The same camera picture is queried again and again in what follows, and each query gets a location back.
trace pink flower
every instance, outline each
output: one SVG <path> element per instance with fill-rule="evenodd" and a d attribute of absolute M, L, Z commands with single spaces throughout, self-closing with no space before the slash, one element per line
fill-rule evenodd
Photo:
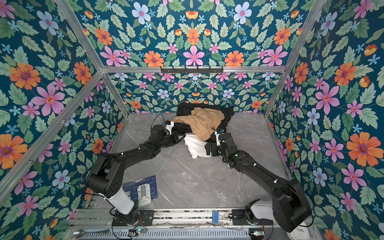
<path fill-rule="evenodd" d="M 353 11 L 356 13 L 353 20 L 356 20 L 359 16 L 364 18 L 367 14 L 367 10 L 371 9 L 375 4 L 371 0 L 361 0 L 361 6 L 357 6 Z"/>
<path fill-rule="evenodd" d="M 229 76 L 230 73 L 222 73 L 220 75 L 217 75 L 216 76 L 216 79 L 220 79 L 220 82 L 224 81 L 224 80 L 228 80 L 229 79 Z"/>
<path fill-rule="evenodd" d="M 360 110 L 360 108 L 362 107 L 362 103 L 359 103 L 355 100 L 353 101 L 352 104 L 347 104 L 347 107 L 349 108 L 347 110 L 347 114 L 350 114 L 353 118 L 356 116 L 356 113 L 357 114 L 362 114 L 362 111 Z"/>
<path fill-rule="evenodd" d="M 219 49 L 220 47 L 217 45 L 217 43 L 215 43 L 215 45 L 211 44 L 211 48 L 209 50 L 212 51 L 212 54 L 214 54 L 214 53 L 218 53 Z"/>
<path fill-rule="evenodd" d="M 131 59 L 131 53 L 127 52 L 127 50 L 120 50 L 120 57 L 124 57 L 125 60 Z"/>
<path fill-rule="evenodd" d="M 301 91 L 301 87 L 299 88 L 295 87 L 295 91 L 292 93 L 293 100 L 296 102 L 300 101 L 300 97 L 303 95 L 300 91 Z"/>
<path fill-rule="evenodd" d="M 58 79 L 58 78 L 55 78 L 55 81 L 52 82 L 52 84 L 56 86 L 56 87 L 55 87 L 56 90 L 59 90 L 59 89 L 60 89 L 60 91 L 63 91 L 64 88 L 67 86 L 67 85 L 65 85 L 65 84 L 63 83 L 63 79 Z"/>
<path fill-rule="evenodd" d="M 167 2 L 173 2 L 173 0 L 163 0 L 163 4 L 166 6 L 167 5 Z"/>
<path fill-rule="evenodd" d="M 15 194 L 19 195 L 25 187 L 33 187 L 33 181 L 31 178 L 36 177 L 37 171 L 33 171 L 25 175 L 19 182 L 19 184 L 15 187 Z"/>
<path fill-rule="evenodd" d="M 126 63 L 124 59 L 119 58 L 120 57 L 119 50 L 114 50 L 112 53 L 112 50 L 107 46 L 104 46 L 104 50 L 106 51 L 106 53 L 101 52 L 100 55 L 104 58 L 108 58 L 107 60 L 108 66 L 112 66 L 113 64 L 115 64 L 116 67 L 120 67 L 121 66 L 120 63 Z"/>
<path fill-rule="evenodd" d="M 95 95 L 93 92 L 90 92 L 89 94 L 88 94 L 88 96 L 86 96 L 86 98 L 85 98 L 85 102 L 87 103 L 88 101 L 93 101 L 93 95 Z"/>
<path fill-rule="evenodd" d="M 72 146 L 72 144 L 70 144 L 68 141 L 65 141 L 65 142 L 61 142 L 60 143 L 60 146 L 59 147 L 59 151 L 61 151 L 61 154 L 64 155 L 65 152 L 70 152 L 70 147 Z"/>
<path fill-rule="evenodd" d="M 145 90 L 145 89 L 147 89 L 148 85 L 147 85 L 146 82 L 140 81 L 139 82 L 139 87 Z"/>
<path fill-rule="evenodd" d="M 171 79 L 175 79 L 175 76 L 172 75 L 172 73 L 160 73 L 161 80 L 167 80 L 167 82 L 170 82 Z"/>
<path fill-rule="evenodd" d="M 174 53 L 174 54 L 176 54 L 176 51 L 178 51 L 179 49 L 176 47 L 176 44 L 169 44 L 169 47 L 167 47 L 168 48 L 168 50 L 169 50 L 169 53 Z"/>
<path fill-rule="evenodd" d="M 155 77 L 155 73 L 143 73 L 143 74 L 144 74 L 143 78 L 144 78 L 144 79 L 147 79 L 147 78 L 148 78 L 148 80 L 149 80 L 150 82 L 152 82 L 152 79 L 156 79 L 156 77 Z"/>
<path fill-rule="evenodd" d="M 15 16 L 11 13 L 14 11 L 14 7 L 7 5 L 7 0 L 0 0 L 0 17 L 5 18 L 8 15 L 8 17 L 15 19 Z"/>
<path fill-rule="evenodd" d="M 317 152 L 321 149 L 319 147 L 319 141 L 315 141 L 314 139 L 312 140 L 312 143 L 310 143 L 311 146 L 311 152 L 314 152 L 317 154 Z"/>
<path fill-rule="evenodd" d="M 247 88 L 251 88 L 251 87 L 252 87 L 252 82 L 251 82 L 251 80 L 249 80 L 248 82 L 245 81 L 243 87 L 245 87 L 245 89 L 247 89 Z"/>
<path fill-rule="evenodd" d="M 196 64 L 203 65 L 203 61 L 200 58 L 204 57 L 205 54 L 203 52 L 197 52 L 197 47 L 195 45 L 191 46 L 190 51 L 191 53 L 189 52 L 183 53 L 184 57 L 189 58 L 185 62 L 185 64 L 187 66 L 192 65 L 192 63 L 193 63 L 193 66 L 196 66 Z"/>
<path fill-rule="evenodd" d="M 364 180 L 359 178 L 364 174 L 364 171 L 361 169 L 355 171 L 355 168 L 352 164 L 348 164 L 348 170 L 343 168 L 341 171 L 344 175 L 346 175 L 346 177 L 344 178 L 344 183 L 350 184 L 352 182 L 352 188 L 355 191 L 359 190 L 358 184 L 362 187 L 365 187 L 367 185 Z"/>
<path fill-rule="evenodd" d="M 296 172 L 296 166 L 293 163 L 291 163 L 291 166 L 289 168 L 292 172 Z"/>
<path fill-rule="evenodd" d="M 288 92 L 291 90 L 291 87 L 293 87 L 293 83 L 292 83 L 292 81 L 293 81 L 293 77 L 288 77 L 288 79 L 287 80 L 285 80 L 285 90 L 287 90 Z"/>
<path fill-rule="evenodd" d="M 175 89 L 177 88 L 177 90 L 184 89 L 183 86 L 184 86 L 184 84 L 182 84 L 180 81 L 175 83 Z"/>
<path fill-rule="evenodd" d="M 52 152 L 49 151 L 53 148 L 53 144 L 50 143 L 47 145 L 45 151 L 39 156 L 39 162 L 43 162 L 45 160 L 45 157 L 52 157 Z"/>
<path fill-rule="evenodd" d="M 31 215 L 32 209 L 35 209 L 39 206 L 39 204 L 35 203 L 39 200 L 39 197 L 34 197 L 32 199 L 31 195 L 28 195 L 25 199 L 25 202 L 19 203 L 17 206 L 21 209 L 18 216 L 20 217 L 25 213 L 26 216 Z"/>
<path fill-rule="evenodd" d="M 34 119 L 35 115 L 40 115 L 40 112 L 37 111 L 37 109 L 39 109 L 39 106 L 34 106 L 31 102 L 28 103 L 28 106 L 24 105 L 22 106 L 22 108 L 25 110 L 23 112 L 24 116 L 29 115 L 32 119 Z"/>
<path fill-rule="evenodd" d="M 103 90 L 104 88 L 103 88 L 103 81 L 102 80 L 100 80 L 98 83 L 97 83 L 97 85 L 96 85 L 96 90 L 99 92 L 100 90 Z"/>
<path fill-rule="evenodd" d="M 339 92 L 339 86 L 335 86 L 331 90 L 329 90 L 328 83 L 325 83 L 323 86 L 323 93 L 317 92 L 315 94 L 316 98 L 321 100 L 316 104 L 316 109 L 321 109 L 324 106 L 324 113 L 328 115 L 329 111 L 331 110 L 331 107 L 329 106 L 329 104 L 331 104 L 334 107 L 340 105 L 340 102 L 337 98 L 332 98 L 338 92 Z"/>
<path fill-rule="evenodd" d="M 268 56 L 263 60 L 263 63 L 269 63 L 268 66 L 274 66 L 281 65 L 283 63 L 283 60 L 280 58 L 285 57 L 288 52 L 281 52 L 283 50 L 283 45 L 280 45 L 276 48 L 276 51 L 273 51 L 273 49 L 268 49 Z"/>
<path fill-rule="evenodd" d="M 280 147 L 280 152 L 281 152 L 281 154 L 283 155 L 283 159 L 284 159 L 284 161 L 288 161 L 287 156 L 286 156 L 286 154 L 287 154 L 287 149 L 284 148 L 282 144 L 279 144 L 279 147 Z"/>
<path fill-rule="evenodd" d="M 72 218 L 74 218 L 75 217 L 75 215 L 76 215 L 76 209 L 73 209 L 72 211 L 70 211 L 69 213 L 68 213 L 68 217 L 67 217 L 67 220 L 68 221 L 70 221 Z"/>
<path fill-rule="evenodd" d="M 215 2 L 216 5 L 219 5 L 220 0 L 210 0 L 211 3 Z"/>
<path fill-rule="evenodd" d="M 211 90 L 217 88 L 216 83 L 214 83 L 212 81 L 210 83 L 208 83 L 207 86 L 208 86 L 208 89 L 211 89 Z"/>
<path fill-rule="evenodd" d="M 325 152 L 325 155 L 332 155 L 333 162 L 336 162 L 337 158 L 344 159 L 344 155 L 340 152 L 344 148 L 343 144 L 339 143 L 336 145 L 336 140 L 333 138 L 331 140 L 331 144 L 329 144 L 329 142 L 326 142 L 325 146 L 329 149 Z"/>
<path fill-rule="evenodd" d="M 247 73 L 236 73 L 235 78 L 238 78 L 241 81 L 243 78 L 247 78 Z"/>
<path fill-rule="evenodd" d="M 323 81 L 323 77 L 321 77 L 320 79 L 316 79 L 316 83 L 315 83 L 315 87 L 316 87 L 316 90 L 318 91 L 319 89 L 323 89 L 323 85 L 325 84 L 325 81 Z"/>
<path fill-rule="evenodd" d="M 351 195 L 349 192 L 347 192 L 345 195 L 344 193 L 341 194 L 342 200 L 340 201 L 341 204 L 345 205 L 345 208 L 350 211 L 351 209 L 354 211 L 357 211 L 357 208 L 355 204 L 357 203 L 356 199 L 351 198 Z"/>
<path fill-rule="evenodd" d="M 37 87 L 36 89 L 42 98 L 34 97 L 32 98 L 31 103 L 39 106 L 44 104 L 44 107 L 41 109 L 43 116 L 49 115 L 51 113 L 51 109 L 56 114 L 59 114 L 64 109 L 64 105 L 58 100 L 63 100 L 65 94 L 55 94 L 55 86 L 52 83 L 48 84 L 47 86 L 48 92 L 46 92 L 42 87 Z"/>
<path fill-rule="evenodd" d="M 86 115 L 87 115 L 89 118 L 95 116 L 95 113 L 94 113 L 94 112 L 95 112 L 95 109 L 92 109 L 91 106 L 85 108 L 85 110 L 86 110 Z"/>
<path fill-rule="evenodd" d="M 297 117 L 299 115 L 299 110 L 300 110 L 300 108 L 297 108 L 296 106 L 294 106 L 292 109 L 292 115 L 294 117 Z"/>
<path fill-rule="evenodd" d="M 268 55 L 267 50 L 264 50 L 263 48 L 260 52 L 257 52 L 257 54 L 258 54 L 257 58 L 261 58 L 261 59 L 264 59 L 264 57 Z"/>

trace white cloth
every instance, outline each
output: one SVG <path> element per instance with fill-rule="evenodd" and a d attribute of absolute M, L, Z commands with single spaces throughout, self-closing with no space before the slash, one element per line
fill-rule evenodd
<path fill-rule="evenodd" d="M 192 158 L 197 158 L 197 156 L 200 157 L 210 157 L 211 155 L 207 155 L 207 152 L 205 151 L 205 145 L 207 142 L 204 142 L 200 140 L 196 135 L 192 133 L 186 133 L 185 134 L 185 144 L 188 147 L 189 152 L 192 155 Z"/>

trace black garment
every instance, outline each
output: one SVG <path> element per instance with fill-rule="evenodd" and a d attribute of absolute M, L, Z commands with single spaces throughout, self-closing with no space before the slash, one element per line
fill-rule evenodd
<path fill-rule="evenodd" d="M 188 116 L 191 114 L 192 110 L 195 108 L 209 108 L 219 110 L 224 114 L 224 119 L 221 121 L 220 125 L 217 127 L 217 131 L 224 130 L 223 133 L 227 132 L 227 125 L 231 117 L 235 114 L 233 111 L 233 106 L 228 108 L 222 108 L 219 105 L 208 105 L 202 103 L 185 103 L 182 102 L 177 107 L 177 116 Z M 172 131 L 177 131 L 179 133 L 192 132 L 189 124 L 176 122 L 172 128 Z M 212 133 L 211 137 L 206 142 L 216 142 L 215 133 Z"/>

